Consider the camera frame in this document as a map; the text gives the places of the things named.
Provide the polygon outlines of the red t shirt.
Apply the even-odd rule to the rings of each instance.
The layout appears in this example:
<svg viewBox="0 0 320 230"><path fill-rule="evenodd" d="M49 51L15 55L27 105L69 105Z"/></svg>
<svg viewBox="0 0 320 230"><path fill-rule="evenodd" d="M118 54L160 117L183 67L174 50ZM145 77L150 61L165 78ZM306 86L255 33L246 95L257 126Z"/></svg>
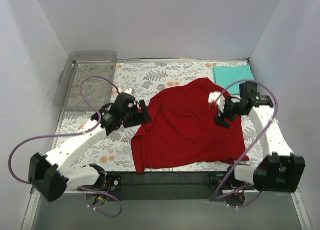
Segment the red t shirt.
<svg viewBox="0 0 320 230"><path fill-rule="evenodd" d="M246 150L241 117L230 128L215 123L211 92L223 89L209 78L162 90L147 107L152 121L131 140L135 170L185 166L195 162L232 164Z"/></svg>

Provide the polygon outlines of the clear plastic bin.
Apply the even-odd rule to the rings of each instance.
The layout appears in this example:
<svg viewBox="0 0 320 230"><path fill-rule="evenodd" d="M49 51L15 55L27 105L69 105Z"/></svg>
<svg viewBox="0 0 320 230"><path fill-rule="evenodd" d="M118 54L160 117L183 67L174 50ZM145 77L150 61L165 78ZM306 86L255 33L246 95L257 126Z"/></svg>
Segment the clear plastic bin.
<svg viewBox="0 0 320 230"><path fill-rule="evenodd" d="M76 51L68 56L53 101L65 111L91 111L110 102L118 54L113 50Z"/></svg>

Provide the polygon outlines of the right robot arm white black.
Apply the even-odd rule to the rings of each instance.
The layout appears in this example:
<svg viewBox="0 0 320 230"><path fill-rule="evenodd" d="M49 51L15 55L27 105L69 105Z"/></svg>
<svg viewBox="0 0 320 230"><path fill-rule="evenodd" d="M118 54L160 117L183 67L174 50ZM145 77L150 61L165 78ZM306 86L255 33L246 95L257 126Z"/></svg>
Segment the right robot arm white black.
<svg viewBox="0 0 320 230"><path fill-rule="evenodd" d="M208 103L217 110L215 123L224 128L230 128L236 117L249 117L258 135L246 152L260 142L263 160L256 167L242 165L240 162L246 156L246 153L243 153L228 169L215 192L219 193L225 182L232 189L237 189L244 183L253 185L258 191L295 192L306 162L304 157L293 152L281 132L276 119L278 102L275 95L260 94L259 83L254 80L240 80L238 84L238 102L225 97L226 91L223 90L210 93Z"/></svg>

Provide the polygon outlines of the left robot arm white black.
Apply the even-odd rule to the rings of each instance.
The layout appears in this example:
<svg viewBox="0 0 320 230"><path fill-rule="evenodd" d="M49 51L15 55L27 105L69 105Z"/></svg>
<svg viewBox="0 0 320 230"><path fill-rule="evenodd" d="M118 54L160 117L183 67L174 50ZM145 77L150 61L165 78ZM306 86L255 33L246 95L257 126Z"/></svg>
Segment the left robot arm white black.
<svg viewBox="0 0 320 230"><path fill-rule="evenodd" d="M115 102L104 105L92 115L75 136L43 155L34 154L30 159L28 180L48 202L57 200L66 190L82 186L102 190L107 183L104 168L89 164L73 170L72 163L120 127L133 127L151 120L144 100L137 101L133 95L121 93Z"/></svg>

